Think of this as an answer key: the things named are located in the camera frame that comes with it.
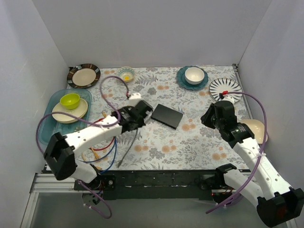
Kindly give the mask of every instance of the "white bowl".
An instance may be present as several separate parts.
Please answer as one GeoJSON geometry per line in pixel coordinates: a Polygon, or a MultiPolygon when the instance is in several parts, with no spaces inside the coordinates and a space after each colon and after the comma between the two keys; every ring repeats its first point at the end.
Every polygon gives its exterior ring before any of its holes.
{"type": "Polygon", "coordinates": [[[197,67],[190,67],[185,72],[186,81],[191,85],[197,85],[205,77],[204,71],[197,67]]]}

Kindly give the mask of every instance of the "blue tray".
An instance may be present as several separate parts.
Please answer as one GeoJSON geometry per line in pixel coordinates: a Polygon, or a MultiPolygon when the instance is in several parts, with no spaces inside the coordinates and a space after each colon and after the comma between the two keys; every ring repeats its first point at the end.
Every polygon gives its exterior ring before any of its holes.
{"type": "MultiPolygon", "coordinates": [[[[88,109],[85,116],[82,119],[88,120],[91,109],[92,95],[89,91],[85,89],[63,89],[57,91],[50,98],[46,111],[44,112],[44,115],[51,113],[55,105],[57,105],[60,102],[60,98],[70,93],[79,94],[81,98],[86,100],[88,104],[88,109]]],[[[57,132],[60,132],[62,135],[64,135],[75,131],[79,131],[81,129],[84,129],[85,127],[86,127],[86,123],[81,121],[68,123],[68,124],[59,123],[52,116],[49,116],[42,122],[39,130],[38,138],[42,144],[47,145],[51,136],[57,132]]]]}

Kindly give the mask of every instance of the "black and white striped plate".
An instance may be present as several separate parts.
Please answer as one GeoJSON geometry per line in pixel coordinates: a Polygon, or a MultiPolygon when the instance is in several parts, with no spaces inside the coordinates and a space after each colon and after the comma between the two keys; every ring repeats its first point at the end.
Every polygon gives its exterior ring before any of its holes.
{"type": "MultiPolygon", "coordinates": [[[[209,91],[213,99],[216,101],[220,101],[219,93],[223,93],[224,91],[228,92],[242,92],[241,86],[231,80],[230,78],[217,78],[211,82],[209,85],[209,91]]],[[[242,98],[242,94],[230,94],[234,101],[237,102],[242,98]]]]}

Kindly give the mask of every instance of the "teal plate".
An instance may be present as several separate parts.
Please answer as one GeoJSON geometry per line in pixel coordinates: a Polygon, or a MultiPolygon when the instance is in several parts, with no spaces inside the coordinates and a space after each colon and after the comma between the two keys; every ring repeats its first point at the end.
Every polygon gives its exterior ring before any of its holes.
{"type": "Polygon", "coordinates": [[[185,78],[185,72],[190,67],[197,67],[197,66],[184,66],[183,68],[178,70],[177,75],[176,75],[177,83],[181,87],[183,87],[185,89],[189,89],[189,90],[200,90],[200,89],[204,88],[208,82],[208,74],[206,73],[206,71],[204,71],[202,68],[200,68],[205,74],[204,79],[202,80],[201,83],[199,83],[197,85],[191,85],[186,81],[186,78],[185,78]]]}

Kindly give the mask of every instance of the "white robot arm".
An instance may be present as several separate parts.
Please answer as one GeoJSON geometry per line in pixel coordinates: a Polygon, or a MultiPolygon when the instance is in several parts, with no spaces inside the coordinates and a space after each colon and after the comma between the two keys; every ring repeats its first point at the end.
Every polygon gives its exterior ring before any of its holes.
{"type": "Polygon", "coordinates": [[[51,137],[44,153],[44,158],[57,180],[73,177],[77,180],[82,180],[89,186],[99,175],[99,170],[95,166],[83,163],[76,158],[83,151],[107,138],[118,136],[126,131],[132,131],[145,125],[145,118],[152,111],[152,107],[142,100],[139,93],[131,94],[128,100],[129,106],[118,110],[121,116],[119,123],[117,123],[116,112],[96,123],[100,125],[114,124],[113,126],[89,126],[78,132],[64,136],[56,133],[51,137]]]}
{"type": "MultiPolygon", "coordinates": [[[[254,174],[258,184],[250,181],[240,193],[256,206],[261,220],[269,227],[298,217],[304,204],[304,192],[293,189],[273,167],[266,154],[260,153],[260,147],[249,127],[237,122],[233,104],[234,99],[225,96],[222,101],[211,104],[201,121],[207,127],[218,129],[222,138],[251,171],[261,156],[254,174]]],[[[225,184],[234,189],[239,189],[247,181],[232,164],[218,167],[217,170],[225,184]]]]}

